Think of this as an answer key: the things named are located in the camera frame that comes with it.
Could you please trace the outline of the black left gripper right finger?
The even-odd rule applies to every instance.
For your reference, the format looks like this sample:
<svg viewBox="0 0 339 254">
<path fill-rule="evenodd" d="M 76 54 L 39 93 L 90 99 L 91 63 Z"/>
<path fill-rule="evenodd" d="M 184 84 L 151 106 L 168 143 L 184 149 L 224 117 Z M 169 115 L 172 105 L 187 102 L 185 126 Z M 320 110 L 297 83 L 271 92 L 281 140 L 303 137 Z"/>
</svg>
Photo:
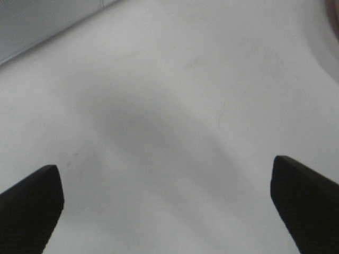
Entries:
<svg viewBox="0 0 339 254">
<path fill-rule="evenodd" d="M 338 184 L 288 156 L 273 162 L 270 195 L 300 253 L 338 253 Z"/>
</svg>

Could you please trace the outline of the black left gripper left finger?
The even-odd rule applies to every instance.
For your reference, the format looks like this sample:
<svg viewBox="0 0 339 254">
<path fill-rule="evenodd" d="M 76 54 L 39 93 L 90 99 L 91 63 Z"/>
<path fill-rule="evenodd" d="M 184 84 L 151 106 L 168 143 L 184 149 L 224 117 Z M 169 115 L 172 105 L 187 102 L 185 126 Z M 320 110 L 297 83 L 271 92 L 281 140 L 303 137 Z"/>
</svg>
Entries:
<svg viewBox="0 0 339 254">
<path fill-rule="evenodd" d="M 43 166 L 1 193 L 1 253 L 43 253 L 64 202 L 55 165 Z"/>
</svg>

